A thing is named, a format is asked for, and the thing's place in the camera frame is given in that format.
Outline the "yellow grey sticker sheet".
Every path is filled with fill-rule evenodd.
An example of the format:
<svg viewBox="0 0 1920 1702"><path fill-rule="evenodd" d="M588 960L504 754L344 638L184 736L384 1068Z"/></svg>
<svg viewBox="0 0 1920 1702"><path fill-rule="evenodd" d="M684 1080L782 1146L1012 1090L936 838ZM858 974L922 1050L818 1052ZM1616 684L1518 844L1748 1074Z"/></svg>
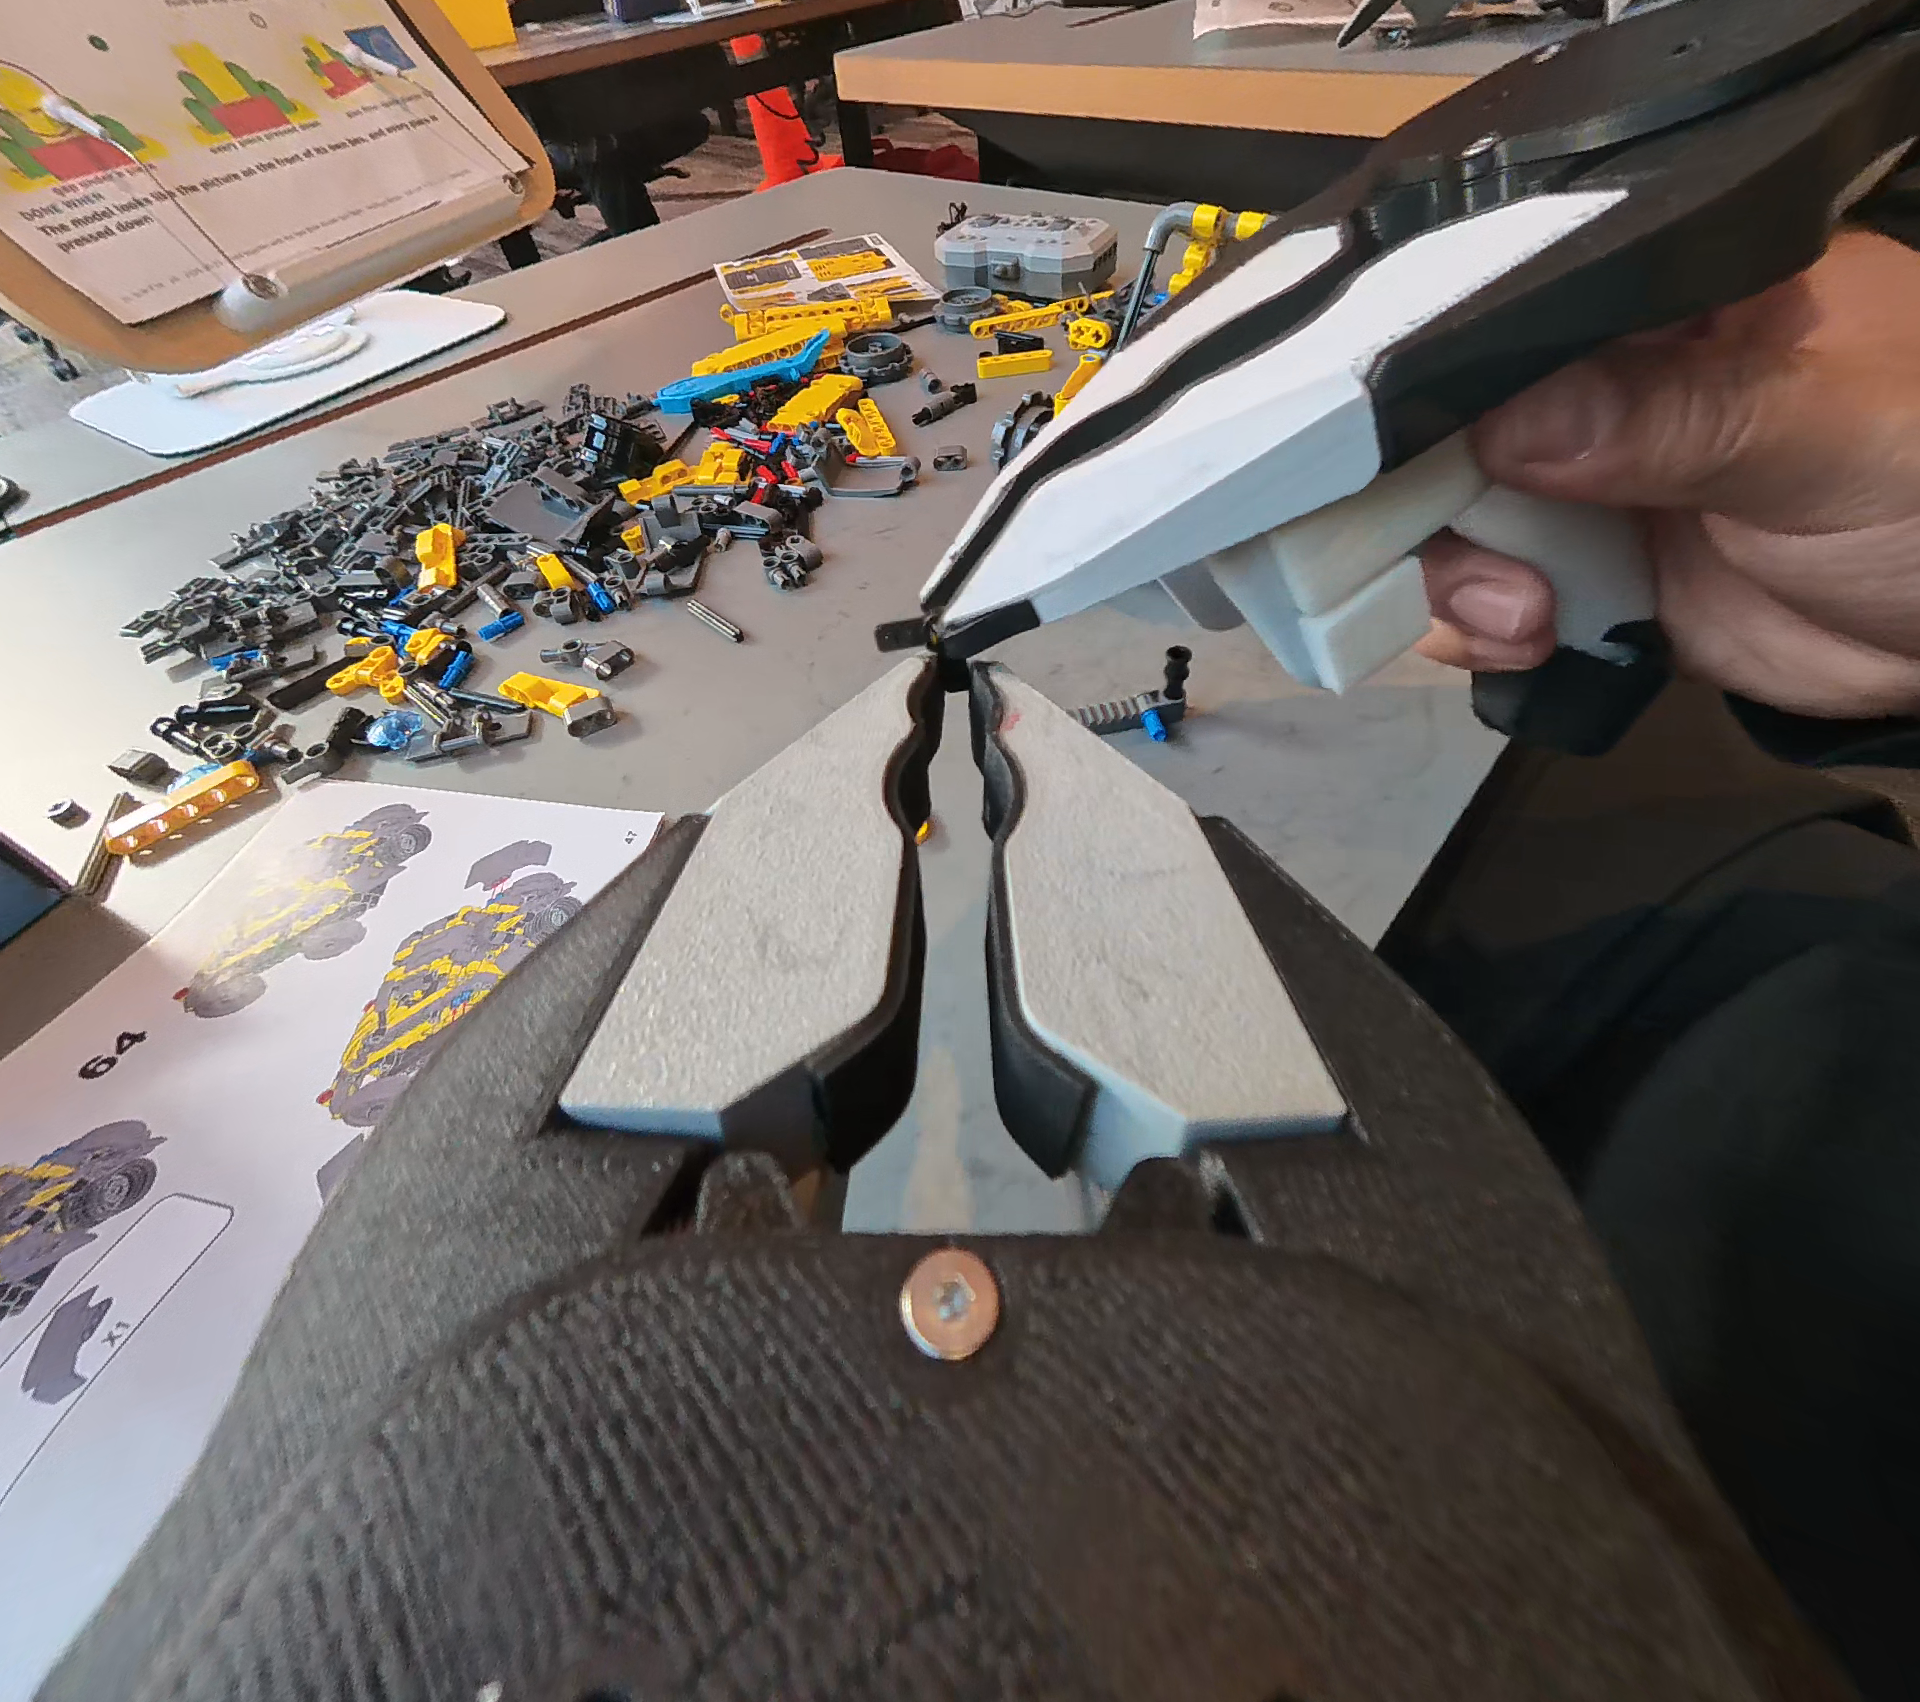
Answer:
<svg viewBox="0 0 1920 1702"><path fill-rule="evenodd" d="M872 298L902 308L942 294L878 234L828 236L728 260L714 266L714 278L738 312Z"/></svg>

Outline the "wooden table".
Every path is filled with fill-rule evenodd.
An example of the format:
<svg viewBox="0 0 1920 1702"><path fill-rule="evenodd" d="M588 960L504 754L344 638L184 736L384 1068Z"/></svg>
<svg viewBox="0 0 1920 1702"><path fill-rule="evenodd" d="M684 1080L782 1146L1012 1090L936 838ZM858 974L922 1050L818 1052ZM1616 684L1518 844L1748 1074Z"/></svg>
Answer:
<svg viewBox="0 0 1920 1702"><path fill-rule="evenodd" d="M684 20L566 20L530 26L512 44L484 48L478 58L504 90L534 88L630 62L724 48L746 36L818 32L842 20L896 14L924 2L932 0L758 0Z"/></svg>

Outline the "grey gear rack piece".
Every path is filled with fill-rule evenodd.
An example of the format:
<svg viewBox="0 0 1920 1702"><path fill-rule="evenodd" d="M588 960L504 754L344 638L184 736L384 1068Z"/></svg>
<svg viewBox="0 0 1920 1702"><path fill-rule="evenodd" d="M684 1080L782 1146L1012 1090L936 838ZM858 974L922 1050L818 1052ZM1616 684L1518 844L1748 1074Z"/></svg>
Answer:
<svg viewBox="0 0 1920 1702"><path fill-rule="evenodd" d="M1188 716L1188 674L1192 652L1184 644L1164 650L1164 680L1158 688L1128 698L1078 706L1072 718L1098 736L1142 732L1164 744Z"/></svg>

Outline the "person's right hand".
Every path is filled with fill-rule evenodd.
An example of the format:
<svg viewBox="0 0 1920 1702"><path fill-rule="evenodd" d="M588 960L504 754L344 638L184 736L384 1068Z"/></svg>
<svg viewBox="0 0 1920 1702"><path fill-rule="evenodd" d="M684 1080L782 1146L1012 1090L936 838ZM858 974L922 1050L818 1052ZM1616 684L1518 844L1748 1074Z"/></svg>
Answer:
<svg viewBox="0 0 1920 1702"><path fill-rule="evenodd" d="M1496 488L1622 512L1674 668L1814 722L1918 710L1918 254L1808 270L1614 342L1478 418Z"/></svg>

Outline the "grey table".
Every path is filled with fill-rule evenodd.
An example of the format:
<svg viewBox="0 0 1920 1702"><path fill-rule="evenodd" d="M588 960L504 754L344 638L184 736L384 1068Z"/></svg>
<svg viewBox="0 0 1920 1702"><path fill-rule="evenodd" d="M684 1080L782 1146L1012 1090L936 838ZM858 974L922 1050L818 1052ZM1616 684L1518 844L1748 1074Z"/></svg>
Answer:
<svg viewBox="0 0 1920 1702"><path fill-rule="evenodd" d="M840 52L836 98L860 128L876 110L950 120L986 184L1284 210L1538 46L1518 24L1350 48L1326 28L1196 38L1192 8L1040 8L900 34Z"/></svg>
<svg viewBox="0 0 1920 1702"><path fill-rule="evenodd" d="M146 454L74 420L70 412L82 394L90 394L92 378L62 382L36 348L20 342L12 322L4 322L2 474L20 488L20 500L4 512L2 538L12 542L58 528L402 394L430 390L478 366L514 364L538 346L610 322L650 298L676 296L710 282L720 260L788 250L828 234L830 224L804 224L798 210L798 188L712 202L674 222L468 286L456 300L502 308L502 324L292 418L182 458Z"/></svg>

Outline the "blue cardboard kit box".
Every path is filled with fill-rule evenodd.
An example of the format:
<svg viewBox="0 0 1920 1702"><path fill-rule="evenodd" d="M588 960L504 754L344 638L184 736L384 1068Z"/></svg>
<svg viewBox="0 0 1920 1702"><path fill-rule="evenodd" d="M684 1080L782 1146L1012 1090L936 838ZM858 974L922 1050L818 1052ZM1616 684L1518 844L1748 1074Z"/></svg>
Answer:
<svg viewBox="0 0 1920 1702"><path fill-rule="evenodd" d="M36 922L46 920L72 884L2 832L0 842L0 944L8 948Z"/></svg>

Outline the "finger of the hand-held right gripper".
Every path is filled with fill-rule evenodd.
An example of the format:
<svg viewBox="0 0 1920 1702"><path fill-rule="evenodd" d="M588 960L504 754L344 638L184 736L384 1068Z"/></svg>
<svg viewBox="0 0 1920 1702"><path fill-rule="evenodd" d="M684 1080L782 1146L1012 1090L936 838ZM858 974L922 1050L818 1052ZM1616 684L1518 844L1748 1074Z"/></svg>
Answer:
<svg viewBox="0 0 1920 1702"><path fill-rule="evenodd" d="M920 606L934 628L968 618L956 602L1050 476L1118 442L1180 394L1274 346L1318 314L1360 266L1352 224L1268 226L1236 256L1172 298L1044 430L998 472L928 576Z"/></svg>
<svg viewBox="0 0 1920 1702"><path fill-rule="evenodd" d="M1414 346L1460 342L1484 294L1504 300L1540 262L1626 202L1620 186L1534 194L1362 256L1284 340L1178 394L1160 414L1050 474L1012 516L938 626L978 656L1012 634L1160 590L1196 624L1222 612L1284 670L1344 692L1428 632L1420 550L1452 534L1536 568L1552 592L1552 654L1492 692L1632 692L1634 534L1600 510L1490 482L1470 422L1512 370L1492 354L1452 394L1390 372Z"/></svg>

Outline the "paper instruction booklet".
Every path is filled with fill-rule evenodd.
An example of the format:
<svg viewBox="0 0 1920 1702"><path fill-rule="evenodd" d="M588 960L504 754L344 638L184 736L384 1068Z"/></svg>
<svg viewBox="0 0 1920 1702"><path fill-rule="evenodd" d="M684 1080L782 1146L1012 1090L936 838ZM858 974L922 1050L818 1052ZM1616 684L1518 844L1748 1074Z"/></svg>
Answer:
<svg viewBox="0 0 1920 1702"><path fill-rule="evenodd" d="M4 1514L172 1492L372 1128L660 828L334 782L4 1064Z"/></svg>

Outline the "orange traffic cone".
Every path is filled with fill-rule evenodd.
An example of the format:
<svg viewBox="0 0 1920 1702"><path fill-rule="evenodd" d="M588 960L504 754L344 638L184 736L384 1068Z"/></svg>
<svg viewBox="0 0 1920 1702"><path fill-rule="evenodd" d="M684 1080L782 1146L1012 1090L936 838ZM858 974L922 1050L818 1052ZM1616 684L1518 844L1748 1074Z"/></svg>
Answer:
<svg viewBox="0 0 1920 1702"><path fill-rule="evenodd" d="M760 192L812 176L822 146L804 122L804 108L788 88L758 90L746 98L752 138L762 164Z"/></svg>

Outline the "grey toy control hub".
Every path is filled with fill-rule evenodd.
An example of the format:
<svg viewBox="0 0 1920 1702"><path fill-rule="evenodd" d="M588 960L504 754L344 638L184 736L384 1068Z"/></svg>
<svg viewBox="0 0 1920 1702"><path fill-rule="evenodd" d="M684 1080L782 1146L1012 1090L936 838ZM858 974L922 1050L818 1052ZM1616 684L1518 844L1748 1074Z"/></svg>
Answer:
<svg viewBox="0 0 1920 1702"><path fill-rule="evenodd" d="M1112 284L1118 234L1094 216L978 212L942 228L932 258L948 292L1052 302Z"/></svg>

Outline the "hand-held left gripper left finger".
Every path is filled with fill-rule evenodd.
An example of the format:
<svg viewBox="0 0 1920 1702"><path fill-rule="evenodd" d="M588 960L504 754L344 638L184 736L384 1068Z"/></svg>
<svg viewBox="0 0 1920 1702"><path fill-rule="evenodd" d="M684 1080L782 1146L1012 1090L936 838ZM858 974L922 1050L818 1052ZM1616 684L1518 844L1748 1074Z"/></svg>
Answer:
<svg viewBox="0 0 1920 1702"><path fill-rule="evenodd" d="M558 1096L656 1140L880 1140L916 1084L940 670L900 660L712 802Z"/></svg>

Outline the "white stand base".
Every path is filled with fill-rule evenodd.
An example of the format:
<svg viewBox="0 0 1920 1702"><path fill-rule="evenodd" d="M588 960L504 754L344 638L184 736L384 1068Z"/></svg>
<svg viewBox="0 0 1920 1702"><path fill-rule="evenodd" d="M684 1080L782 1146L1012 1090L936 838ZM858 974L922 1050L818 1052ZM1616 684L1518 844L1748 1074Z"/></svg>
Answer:
<svg viewBox="0 0 1920 1702"><path fill-rule="evenodd" d="M210 370L138 372L70 406L86 430L172 460L278 426L488 336L506 310L384 290Z"/></svg>

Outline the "yellow toy brick vehicle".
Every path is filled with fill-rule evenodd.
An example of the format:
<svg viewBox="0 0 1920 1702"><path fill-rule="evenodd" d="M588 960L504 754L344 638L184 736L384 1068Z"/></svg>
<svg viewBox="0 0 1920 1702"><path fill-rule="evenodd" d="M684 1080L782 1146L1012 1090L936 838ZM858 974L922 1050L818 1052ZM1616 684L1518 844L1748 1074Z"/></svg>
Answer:
<svg viewBox="0 0 1920 1702"><path fill-rule="evenodd" d="M1006 306L972 322L976 340L994 340L994 354L980 356L976 378L988 380L1014 358L1030 354L1038 332L1064 328L1072 368L1062 386L1046 394L1028 390L998 418L988 460L1002 470L1064 414L1096 378L1106 360L1140 328L1146 314L1182 296L1206 274L1222 250L1260 234L1272 216L1220 204L1178 202L1156 214L1142 246L1142 264L1122 290L1056 298L1048 304Z"/></svg>

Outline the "pile of loose brick parts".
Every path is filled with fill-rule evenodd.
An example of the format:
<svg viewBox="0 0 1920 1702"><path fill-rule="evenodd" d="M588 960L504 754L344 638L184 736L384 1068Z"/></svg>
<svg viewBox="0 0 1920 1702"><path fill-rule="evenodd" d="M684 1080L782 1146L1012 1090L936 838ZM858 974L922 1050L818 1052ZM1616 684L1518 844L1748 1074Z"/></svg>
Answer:
<svg viewBox="0 0 1920 1702"><path fill-rule="evenodd" d="M210 574L122 628L144 662L196 664L204 682L152 722L158 752L110 764L124 790L98 822L86 882L272 780L336 776L358 750L420 766L538 726L612 728L608 684L636 656L608 622L650 602L686 614L692 598L738 624L704 598L714 560L742 552L768 588L798 594L824 566L824 504L918 490L922 460L882 388L918 384L904 426L922 430L998 376L1046 376L1048 344L1066 344L1064 326L1044 328L1024 358L978 378L996 342L942 330L940 298L724 302L726 348L786 326L830 328L840 348L798 384L764 380L686 416L660 412L654 392L578 382L558 404L498 400L324 468L300 504L248 524ZM844 340L864 332L904 338L914 370L878 386L840 372Z"/></svg>

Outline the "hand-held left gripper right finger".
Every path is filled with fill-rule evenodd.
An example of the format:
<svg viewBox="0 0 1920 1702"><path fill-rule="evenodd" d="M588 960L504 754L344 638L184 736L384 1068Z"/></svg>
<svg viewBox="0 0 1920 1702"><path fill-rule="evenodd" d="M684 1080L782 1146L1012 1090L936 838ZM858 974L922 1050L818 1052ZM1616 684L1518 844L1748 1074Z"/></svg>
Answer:
<svg viewBox="0 0 1920 1702"><path fill-rule="evenodd" d="M1348 1116L1200 816L1010 668L972 668L996 1110L1046 1176Z"/></svg>

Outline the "grey desk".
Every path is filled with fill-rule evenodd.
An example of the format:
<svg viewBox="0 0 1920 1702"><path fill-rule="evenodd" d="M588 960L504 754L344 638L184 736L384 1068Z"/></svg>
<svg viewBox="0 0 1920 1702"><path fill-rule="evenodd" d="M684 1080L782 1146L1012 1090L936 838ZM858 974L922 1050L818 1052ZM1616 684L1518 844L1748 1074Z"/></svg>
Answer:
<svg viewBox="0 0 1920 1702"><path fill-rule="evenodd" d="M1102 218L1120 238L1122 266L1140 260L1140 238L1156 214L1130 202L982 192L978 184L852 168L766 196L792 188L800 192L798 222L826 222L828 240L882 236L930 284L940 274L932 244L950 202L972 202L974 212ZM500 400L556 406L578 384L654 394L730 340L716 314L722 298L712 270L696 288L648 298L512 364L478 366L6 542L4 834L78 890L96 830L88 818L104 814L112 790L122 788L110 758L152 746L150 720L206 674L196 662L144 660L122 630L176 586L212 574L214 558L248 526L304 502L324 470L470 424ZM814 526L824 566L796 594L768 588L744 552L708 566L702 598L746 630L746 644L728 644L676 606L642 604L604 626L636 660L606 690L618 720L602 732L568 738L538 724L532 740L420 764L350 752L344 776L234 802L228 820L218 812L182 842L136 856L104 904L68 896L4 946L4 1066L136 958L312 788L348 782L650 812L660 818L650 842L664 842L662 820L706 812L902 660L876 650L876 626L918 608L934 562L996 474L990 434L1012 382L986 386L958 418L926 430L904 424L920 402L910 384L878 398L922 460L912 494L888 504L824 504ZM1218 634L1168 618L1176 620L1172 610L1146 618L1112 606L1088 610L1022 636L1000 660L1072 710L1158 684L1164 648L1194 644L1186 738L1156 746L1134 734L1116 752L1198 816L1234 822L1338 922L1378 944L1504 748L1474 716L1468 680L1404 656L1336 696L1290 680L1246 628ZM930 850L920 850L926 982L918 1078L906 1114L852 1170L852 1226L886 1234L920 1224L1064 1232L1086 1220L1080 1184L1072 1176L1048 1182L996 1114L982 954L990 868L982 780L964 698L946 708L946 740L930 766L936 828ZM184 1454L170 1494L144 1512L112 1516L104 1500L58 1506L50 1492L36 1492L22 1516L4 1514L4 1698L32 1698L60 1662L154 1532L228 1398Z"/></svg>

